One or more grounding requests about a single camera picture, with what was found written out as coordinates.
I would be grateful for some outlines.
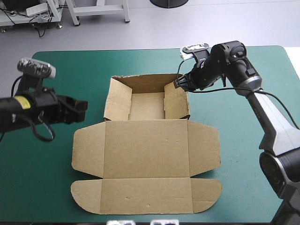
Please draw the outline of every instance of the white device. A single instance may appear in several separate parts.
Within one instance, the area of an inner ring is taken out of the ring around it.
[[[154,219],[151,221],[150,225],[179,225],[179,220],[177,220],[177,219]]]
[[[180,49],[180,57],[185,61],[192,59],[194,56],[192,53],[187,53],[185,51],[196,51],[201,49],[208,49],[209,45],[207,43],[204,44],[197,44],[197,45],[190,45],[190,46],[184,46]]]
[[[40,13],[47,12],[48,9],[48,3],[42,3],[38,4],[36,6],[30,7],[26,9],[26,14],[27,16],[33,16],[33,15],[38,15]]]
[[[106,225],[135,225],[133,220],[109,220]]]

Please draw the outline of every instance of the wire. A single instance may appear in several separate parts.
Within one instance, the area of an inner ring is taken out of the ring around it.
[[[43,32],[42,34],[41,34],[40,30],[38,29],[38,27],[36,27],[34,24],[31,23],[31,21],[32,21],[33,19],[35,19],[35,17],[32,18],[31,20],[29,20],[29,24],[32,25],[32,27],[38,32],[38,36],[39,36],[40,38],[42,38],[42,37],[45,35],[46,30],[49,28],[49,23],[51,23],[51,21],[52,21],[52,19],[53,19],[53,14],[51,14],[50,18],[48,19],[48,21],[47,21],[47,23],[46,23],[46,26],[45,26],[45,28],[44,28],[44,32]]]
[[[35,127],[34,122],[33,122],[32,119],[29,118],[28,116],[25,116],[25,115],[22,115],[22,114],[18,114],[18,115],[16,116],[16,119],[20,119],[20,120],[23,120],[23,121],[27,122],[27,123],[30,125],[30,127],[31,127],[31,129],[32,129],[32,132],[33,132],[33,134],[34,134],[34,136],[37,137],[38,139],[44,141],[44,142],[51,142],[51,141],[55,138],[55,132],[53,131],[52,127],[51,127],[48,123],[46,123],[46,122],[44,121],[43,116],[42,116],[42,113],[39,115],[38,119],[39,119],[39,121],[40,121],[41,123],[43,123],[43,125],[47,128],[48,132],[49,132],[50,135],[51,135],[51,138],[46,138],[46,137],[40,135],[40,134],[37,132],[37,130],[36,130],[36,127]]]
[[[3,139],[3,137],[4,137],[4,134],[5,134],[5,133],[2,133],[2,134],[1,134],[0,142],[2,141],[2,139]]]
[[[178,70],[177,70],[177,80],[179,78],[179,71],[180,71],[180,67],[181,65],[184,63],[184,60],[179,64],[178,66]],[[292,117],[292,114],[290,113],[290,111],[287,109],[287,107],[285,106],[285,104],[274,94],[266,92],[266,91],[262,91],[262,89],[259,90],[252,90],[250,88],[219,88],[219,89],[213,89],[213,90],[202,90],[202,91],[195,91],[195,90],[188,90],[185,87],[183,87],[180,82],[178,81],[178,85],[185,91],[188,92],[192,92],[192,93],[211,93],[211,92],[216,92],[216,91],[222,91],[222,90],[247,90],[250,91],[251,93],[260,93],[260,94],[265,94],[265,95],[269,95],[272,96],[273,98],[275,98],[280,104],[281,106],[284,108],[284,110],[286,111],[286,113],[288,114],[288,116],[290,117],[292,123],[294,124],[294,126],[299,130],[299,126],[297,125],[297,123],[295,122],[294,118]]]
[[[13,25],[16,25],[16,23],[10,18],[10,16],[7,14],[7,12],[4,9],[0,8],[0,10],[9,18],[9,20],[13,23]]]
[[[10,96],[12,97],[12,96],[14,96],[14,91],[15,91],[15,85],[17,84],[17,82],[20,80],[22,78],[22,76],[19,76],[15,81],[14,81],[14,83],[13,83],[13,86],[11,87],[11,94],[10,94]]]
[[[9,11],[9,10],[3,9],[3,8],[0,8],[0,10],[3,11],[3,12],[9,13],[11,15],[20,15],[20,16],[24,16],[24,17],[27,17],[27,18],[36,17],[36,15],[27,16],[25,14],[22,14],[22,13],[18,12],[17,10],[15,10],[15,11]]]

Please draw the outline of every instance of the cardboard box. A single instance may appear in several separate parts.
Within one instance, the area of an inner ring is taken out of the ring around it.
[[[175,88],[176,74],[113,76],[105,120],[189,118],[188,93]]]
[[[97,214],[196,213],[222,185],[192,179],[219,167],[218,131],[188,120],[106,121],[74,135],[72,167],[102,180],[75,181],[71,193]]]

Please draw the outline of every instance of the box flap tab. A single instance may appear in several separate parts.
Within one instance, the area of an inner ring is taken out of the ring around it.
[[[111,78],[105,104],[104,118],[109,120],[128,120],[131,94],[132,88]]]
[[[173,82],[165,86],[165,118],[180,119],[189,116],[188,93],[175,88]]]
[[[102,180],[78,180],[71,185],[75,202],[84,210],[100,214]]]
[[[103,177],[104,150],[105,122],[77,130],[74,133],[72,167]]]
[[[222,184],[216,179],[192,178],[194,213],[209,209],[221,195]]]
[[[218,130],[201,123],[187,121],[190,176],[221,165]]]

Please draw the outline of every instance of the unfolded cardboard box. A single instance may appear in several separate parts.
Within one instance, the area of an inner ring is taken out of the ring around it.
[[[177,74],[113,76],[105,120],[189,118],[188,93],[175,88]]]
[[[216,202],[220,181],[190,178],[220,166],[215,128],[125,118],[75,132],[73,168],[103,178],[72,184],[80,207],[97,214],[176,214],[201,212]]]

